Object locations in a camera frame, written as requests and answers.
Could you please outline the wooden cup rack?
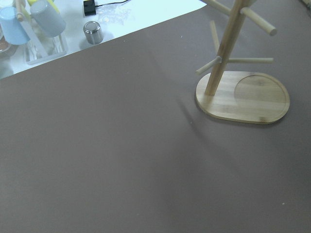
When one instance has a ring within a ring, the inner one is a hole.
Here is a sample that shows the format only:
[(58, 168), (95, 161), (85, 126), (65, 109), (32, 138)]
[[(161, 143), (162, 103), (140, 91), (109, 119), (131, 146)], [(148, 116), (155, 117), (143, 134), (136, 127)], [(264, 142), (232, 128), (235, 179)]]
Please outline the wooden cup rack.
[(218, 39), (214, 21), (210, 22), (216, 57), (199, 68), (204, 76), (198, 82), (195, 99), (208, 115), (223, 120), (253, 124), (270, 124), (280, 120), (289, 110), (290, 97), (285, 86), (265, 73), (227, 71), (229, 63), (268, 64), (272, 58), (233, 58), (235, 46), (245, 18), (273, 36), (276, 28), (251, 10), (252, 0), (236, 0), (228, 8), (216, 0), (206, 4), (229, 16), (221, 40)]

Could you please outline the stainless steel cup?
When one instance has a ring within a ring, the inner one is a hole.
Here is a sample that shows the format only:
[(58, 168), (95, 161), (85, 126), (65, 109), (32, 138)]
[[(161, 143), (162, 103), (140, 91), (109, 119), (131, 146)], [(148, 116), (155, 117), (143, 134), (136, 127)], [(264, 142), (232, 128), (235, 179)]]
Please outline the stainless steel cup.
[(100, 44), (104, 39), (101, 26), (96, 21), (88, 21), (84, 25), (83, 31), (87, 42), (92, 45)]

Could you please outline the grey cup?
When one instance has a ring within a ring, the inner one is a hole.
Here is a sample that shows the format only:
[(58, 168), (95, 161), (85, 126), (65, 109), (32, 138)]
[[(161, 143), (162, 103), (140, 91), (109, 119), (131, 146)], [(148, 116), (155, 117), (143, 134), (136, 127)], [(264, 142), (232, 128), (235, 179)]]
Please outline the grey cup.
[(60, 13), (47, 0), (37, 0), (30, 12), (46, 37), (59, 36), (66, 28), (66, 23)]

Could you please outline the light blue cup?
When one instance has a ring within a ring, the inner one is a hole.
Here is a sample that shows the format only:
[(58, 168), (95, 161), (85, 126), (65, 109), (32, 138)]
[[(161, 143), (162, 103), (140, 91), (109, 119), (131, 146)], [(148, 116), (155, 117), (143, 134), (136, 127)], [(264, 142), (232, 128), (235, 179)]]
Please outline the light blue cup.
[(9, 6), (1, 8), (0, 25), (8, 43), (12, 45), (26, 44), (30, 41), (30, 38), (17, 19), (16, 13), (16, 7)]

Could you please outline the black adapter box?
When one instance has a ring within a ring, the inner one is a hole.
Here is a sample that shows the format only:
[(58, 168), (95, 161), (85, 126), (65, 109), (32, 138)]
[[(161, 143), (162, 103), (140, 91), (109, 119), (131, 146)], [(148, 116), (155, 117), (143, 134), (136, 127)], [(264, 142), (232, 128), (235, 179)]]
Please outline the black adapter box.
[(85, 16), (96, 15), (95, 0), (84, 0), (83, 1), (83, 10)]

